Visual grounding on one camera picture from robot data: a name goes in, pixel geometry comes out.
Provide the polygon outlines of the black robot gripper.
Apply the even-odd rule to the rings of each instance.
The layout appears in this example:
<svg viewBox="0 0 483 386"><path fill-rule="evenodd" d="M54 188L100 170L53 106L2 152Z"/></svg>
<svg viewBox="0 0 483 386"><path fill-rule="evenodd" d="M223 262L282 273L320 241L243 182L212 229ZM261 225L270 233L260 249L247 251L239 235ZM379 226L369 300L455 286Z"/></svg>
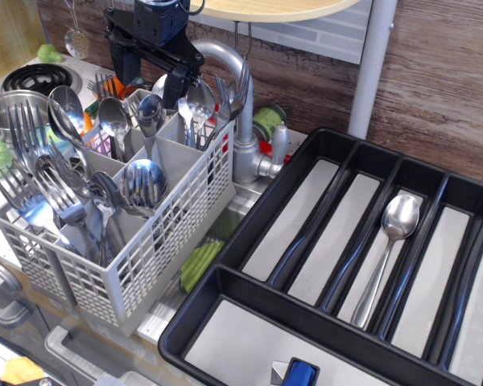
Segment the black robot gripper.
<svg viewBox="0 0 483 386"><path fill-rule="evenodd" d="M143 60L164 70L163 107L176 109L191 84L200 82L203 55L186 35L188 18L204 9L191 10L189 1L135 1L133 10L106 8L105 37L116 77L128 85L141 72Z"/></svg>

